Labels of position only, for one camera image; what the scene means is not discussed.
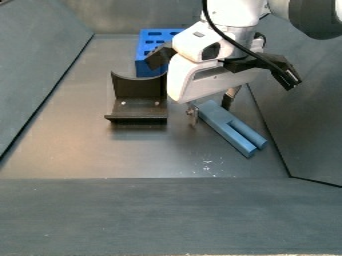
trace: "blue foam block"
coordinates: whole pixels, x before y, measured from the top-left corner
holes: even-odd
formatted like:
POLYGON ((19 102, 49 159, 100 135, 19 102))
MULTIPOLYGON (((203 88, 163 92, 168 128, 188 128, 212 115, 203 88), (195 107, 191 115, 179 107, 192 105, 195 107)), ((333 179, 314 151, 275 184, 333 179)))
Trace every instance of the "blue foam block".
POLYGON ((136 77, 159 76, 167 71, 168 65, 163 65, 160 68, 151 70, 144 59, 148 52, 164 42, 172 41, 174 36, 183 30, 184 29, 180 28, 140 30, 135 55, 136 77))
POLYGON ((199 117, 246 157, 254 155, 257 148, 265 148, 267 140, 215 101, 195 106, 199 117))

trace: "bin floor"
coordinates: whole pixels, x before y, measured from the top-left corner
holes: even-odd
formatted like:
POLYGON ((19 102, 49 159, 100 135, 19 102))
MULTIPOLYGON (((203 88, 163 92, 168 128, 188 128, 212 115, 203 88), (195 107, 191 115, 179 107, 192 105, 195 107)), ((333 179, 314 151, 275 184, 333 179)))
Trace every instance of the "bin floor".
POLYGON ((111 71, 135 77, 136 43, 135 35, 95 36, 1 160, 0 178, 287 177, 247 87, 231 112, 270 141, 251 159, 204 122, 190 126, 186 104, 168 102, 167 125, 115 126, 104 119, 111 71))

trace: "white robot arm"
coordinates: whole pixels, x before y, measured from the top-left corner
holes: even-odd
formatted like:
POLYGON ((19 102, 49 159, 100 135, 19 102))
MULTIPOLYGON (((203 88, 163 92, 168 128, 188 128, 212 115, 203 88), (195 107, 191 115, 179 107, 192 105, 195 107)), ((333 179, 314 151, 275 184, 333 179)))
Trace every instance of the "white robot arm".
POLYGON ((200 21, 172 39, 167 93, 178 103, 250 83, 261 68, 271 71, 286 90, 302 82, 285 57, 263 53, 265 36, 255 27, 266 14, 289 20, 315 39, 342 35, 342 0, 202 0, 202 4, 200 21))

